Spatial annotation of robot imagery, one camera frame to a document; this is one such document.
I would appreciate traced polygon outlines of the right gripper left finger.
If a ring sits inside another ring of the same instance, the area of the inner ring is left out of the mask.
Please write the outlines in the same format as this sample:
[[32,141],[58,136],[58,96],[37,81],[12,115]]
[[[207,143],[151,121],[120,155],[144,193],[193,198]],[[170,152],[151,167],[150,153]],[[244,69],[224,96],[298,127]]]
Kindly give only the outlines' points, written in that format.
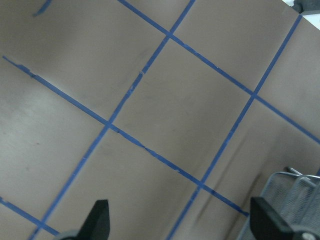
[[77,240],[107,240],[110,235],[110,211],[107,199],[97,200],[82,227]]

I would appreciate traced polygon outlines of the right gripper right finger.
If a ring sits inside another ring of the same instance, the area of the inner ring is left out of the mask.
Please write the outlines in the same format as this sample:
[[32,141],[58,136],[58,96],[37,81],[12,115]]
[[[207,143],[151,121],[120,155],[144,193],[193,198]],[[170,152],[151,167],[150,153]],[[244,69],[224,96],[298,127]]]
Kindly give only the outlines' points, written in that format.
[[250,199],[250,230],[256,240],[292,240],[294,231],[263,197]]

